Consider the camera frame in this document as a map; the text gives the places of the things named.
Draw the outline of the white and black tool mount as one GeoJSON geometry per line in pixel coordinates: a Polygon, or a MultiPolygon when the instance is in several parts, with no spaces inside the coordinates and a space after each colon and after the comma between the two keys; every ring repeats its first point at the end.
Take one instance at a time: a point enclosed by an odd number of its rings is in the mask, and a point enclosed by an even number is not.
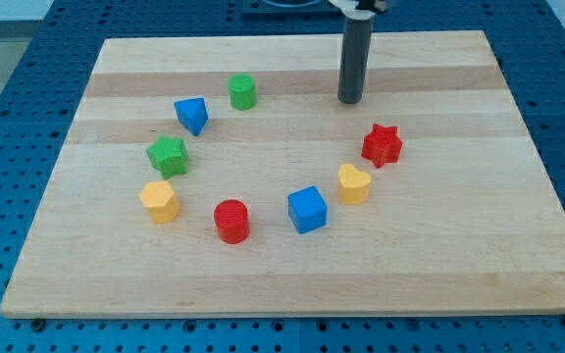
{"type": "Polygon", "coordinates": [[[371,19],[389,9],[386,0],[329,0],[349,19],[371,19]]]}

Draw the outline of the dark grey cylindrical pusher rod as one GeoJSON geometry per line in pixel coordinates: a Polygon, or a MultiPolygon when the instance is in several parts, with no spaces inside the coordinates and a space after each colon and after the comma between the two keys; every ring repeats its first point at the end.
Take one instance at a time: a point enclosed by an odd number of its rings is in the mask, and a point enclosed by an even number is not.
{"type": "Polygon", "coordinates": [[[345,19],[337,98],[344,104],[357,104],[361,101],[369,57],[374,19],[345,19]]]}

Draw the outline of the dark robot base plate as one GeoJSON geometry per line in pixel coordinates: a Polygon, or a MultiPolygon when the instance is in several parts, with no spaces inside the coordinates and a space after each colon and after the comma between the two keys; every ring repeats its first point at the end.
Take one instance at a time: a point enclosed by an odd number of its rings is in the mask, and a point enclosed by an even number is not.
{"type": "Polygon", "coordinates": [[[246,19],[283,19],[337,16],[340,11],[328,0],[240,0],[240,13],[246,19]]]}

